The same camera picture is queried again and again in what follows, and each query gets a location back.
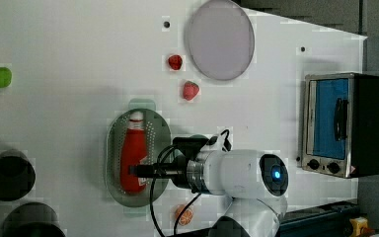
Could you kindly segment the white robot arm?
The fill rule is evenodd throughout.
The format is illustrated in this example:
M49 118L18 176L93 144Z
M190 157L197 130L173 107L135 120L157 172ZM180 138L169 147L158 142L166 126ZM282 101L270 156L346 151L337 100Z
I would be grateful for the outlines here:
M194 194L232 199L211 227L185 237L276 237L287 211L284 162L264 151L233 150L218 135L176 137L156 163L131 165L128 173L154 182L169 179Z

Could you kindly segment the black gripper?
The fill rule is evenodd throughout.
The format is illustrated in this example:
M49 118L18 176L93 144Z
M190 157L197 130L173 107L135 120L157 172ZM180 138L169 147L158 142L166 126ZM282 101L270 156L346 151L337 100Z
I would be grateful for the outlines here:
M128 167L128 174L137 178L170 179L182 189L197 190L188 166L195 162L197 154L208 140L175 137L173 143L164 148L153 165L133 165Z

